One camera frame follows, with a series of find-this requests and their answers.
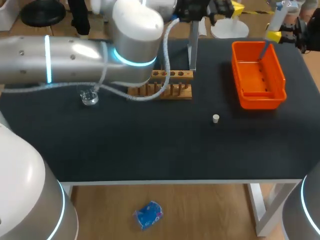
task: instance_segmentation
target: orange plastic bin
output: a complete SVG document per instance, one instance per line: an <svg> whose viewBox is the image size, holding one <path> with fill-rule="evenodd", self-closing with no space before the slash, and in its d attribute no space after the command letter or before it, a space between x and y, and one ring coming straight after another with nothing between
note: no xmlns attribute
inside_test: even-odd
<svg viewBox="0 0 320 240"><path fill-rule="evenodd" d="M287 98L285 76L274 46L269 45L262 60L264 41L235 41L232 70L239 101L244 109L276 109Z"/></svg>

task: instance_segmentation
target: black table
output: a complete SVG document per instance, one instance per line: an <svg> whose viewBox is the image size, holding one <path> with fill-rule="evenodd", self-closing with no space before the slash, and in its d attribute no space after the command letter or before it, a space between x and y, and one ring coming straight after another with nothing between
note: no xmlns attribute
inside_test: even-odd
<svg viewBox="0 0 320 240"><path fill-rule="evenodd" d="M88 108L65 87L3 94L0 110L61 182L303 178L320 158L320 95L301 54L275 46L287 100L277 110L247 111L232 42L199 40L192 100L132 102L101 90L99 105ZM171 69L188 69L185 40L171 41L169 55Z"/></svg>

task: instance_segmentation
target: round white base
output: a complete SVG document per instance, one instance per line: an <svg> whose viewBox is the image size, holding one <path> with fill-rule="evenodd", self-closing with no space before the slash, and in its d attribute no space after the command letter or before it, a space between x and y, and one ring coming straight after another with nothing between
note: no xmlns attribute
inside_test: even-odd
<svg viewBox="0 0 320 240"><path fill-rule="evenodd" d="M217 39L246 38L249 35L248 26L232 18L220 19L211 27L212 35Z"/></svg>

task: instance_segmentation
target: blue plastic bag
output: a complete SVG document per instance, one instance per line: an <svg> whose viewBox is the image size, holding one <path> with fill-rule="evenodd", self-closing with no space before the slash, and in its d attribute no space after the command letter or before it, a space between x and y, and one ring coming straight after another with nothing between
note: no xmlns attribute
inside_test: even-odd
<svg viewBox="0 0 320 240"><path fill-rule="evenodd" d="M151 201L139 211L135 211L133 215L135 216L141 229L145 230L158 222L164 213L162 212L162 208L158 203Z"/></svg>

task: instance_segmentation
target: cable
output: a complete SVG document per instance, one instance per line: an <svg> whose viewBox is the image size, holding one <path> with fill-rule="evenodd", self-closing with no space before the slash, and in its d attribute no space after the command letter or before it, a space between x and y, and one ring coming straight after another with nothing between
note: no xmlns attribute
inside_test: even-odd
<svg viewBox="0 0 320 240"><path fill-rule="evenodd" d="M100 80L99 82L94 86L94 90L96 92L99 91L99 88L101 87L101 85L103 84L105 78L106 78L106 75L107 75L107 68L108 68L108 49L107 49L107 44L105 41L102 41L101 42L101 45L102 45L102 52L103 52L103 70L102 70L102 74L101 74L101 77L100 77Z"/></svg>
<svg viewBox="0 0 320 240"><path fill-rule="evenodd" d="M107 67L104 67L103 71L102 71L102 75L99 81L99 85L96 82L62 82L62 83L54 83L54 84L48 84L48 85L44 85L44 86L35 86L35 87L30 87L30 88L18 88L18 89L3 89L2 92L3 93L7 93L7 94L17 94L17 93L31 93L31 92L36 92L36 91L42 91L42 90L46 90L46 89L53 89L53 88L60 88L60 87L67 87L67 86L77 86L77 85L86 85L86 86L99 86L99 88L108 90L116 95L119 95L121 97L124 97L126 99L132 100L132 101L149 101L149 100L153 100L157 97L159 97L165 90L167 85L169 84L169 80L170 80L170 60L169 60L169 53L168 53L168 38L169 38L169 33L171 31L171 29L177 24L179 23L179 18L173 20L169 26L167 27L165 33L164 33L164 37L163 37L163 55L164 55L164 64L165 64L165 71L168 73L165 77L165 81L163 86L160 88L160 90L158 92L156 92L155 94L151 95L151 96L131 96L129 94L124 93L123 91L119 91L111 86L108 85L104 85L104 84L100 84L102 83L102 81L104 80L103 76L105 77L106 73L107 73ZM104 44L102 44L103 47L103 54L104 54L104 62L106 62L108 53L107 53L107 48Z"/></svg>

